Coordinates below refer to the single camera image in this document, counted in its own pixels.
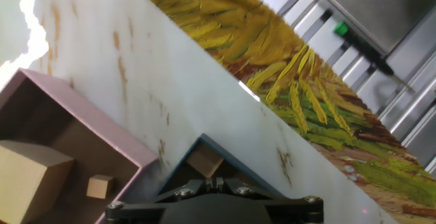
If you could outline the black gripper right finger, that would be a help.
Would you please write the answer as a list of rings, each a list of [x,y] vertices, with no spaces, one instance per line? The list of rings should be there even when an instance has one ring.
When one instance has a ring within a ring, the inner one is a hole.
[[[254,206],[261,207],[273,222],[324,223],[324,201],[314,195],[290,199],[248,185],[238,178],[222,177],[215,178],[215,192],[244,200],[241,207],[250,210],[254,210]]]

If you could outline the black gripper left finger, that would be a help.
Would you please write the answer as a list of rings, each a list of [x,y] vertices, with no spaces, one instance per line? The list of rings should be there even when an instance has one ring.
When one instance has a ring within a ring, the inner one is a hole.
[[[214,191],[214,179],[189,180],[185,185],[158,195],[149,202],[128,204],[115,201],[108,204],[104,211],[104,223],[135,223],[160,220],[169,208],[185,200],[201,197]]]

